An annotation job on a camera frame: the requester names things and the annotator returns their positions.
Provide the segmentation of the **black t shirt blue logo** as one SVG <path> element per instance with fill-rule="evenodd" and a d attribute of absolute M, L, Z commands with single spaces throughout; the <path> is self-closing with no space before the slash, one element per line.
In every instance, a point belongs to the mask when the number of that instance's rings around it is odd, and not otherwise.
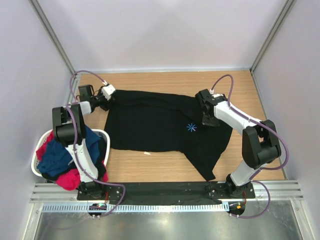
<path fill-rule="evenodd" d="M 211 181 L 213 169 L 226 150 L 233 129 L 202 123 L 195 97 L 134 90 L 117 90 L 104 130 L 116 150 L 181 152 L 199 174 Z"/>

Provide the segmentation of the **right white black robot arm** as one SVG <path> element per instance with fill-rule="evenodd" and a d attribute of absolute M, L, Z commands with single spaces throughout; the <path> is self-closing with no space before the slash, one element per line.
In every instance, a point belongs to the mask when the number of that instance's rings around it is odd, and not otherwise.
<path fill-rule="evenodd" d="M 195 98 L 203 113 L 203 125 L 216 127 L 225 123 L 242 136 L 242 161 L 225 181 L 226 195 L 239 198 L 255 175 L 282 154 L 275 124 L 248 115 L 230 103 L 225 95 L 208 89 L 199 91 Z"/>

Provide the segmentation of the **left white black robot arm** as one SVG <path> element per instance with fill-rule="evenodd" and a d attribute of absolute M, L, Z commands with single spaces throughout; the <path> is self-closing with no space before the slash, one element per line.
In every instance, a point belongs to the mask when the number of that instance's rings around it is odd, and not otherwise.
<path fill-rule="evenodd" d="M 71 103 L 52 109 L 52 130 L 54 139 L 60 143 L 71 156 L 79 173 L 80 183 L 77 184 L 78 197 L 101 200 L 106 193 L 106 182 L 103 176 L 107 173 L 106 164 L 110 152 L 110 137 L 103 130 L 86 129 L 84 115 L 92 113 L 95 108 L 110 103 L 116 89 L 105 83 L 97 95 L 85 94 L 85 101 Z M 97 137 L 97 144 L 102 145 L 102 151 L 97 148 L 96 161 L 90 155 L 87 140 Z"/>

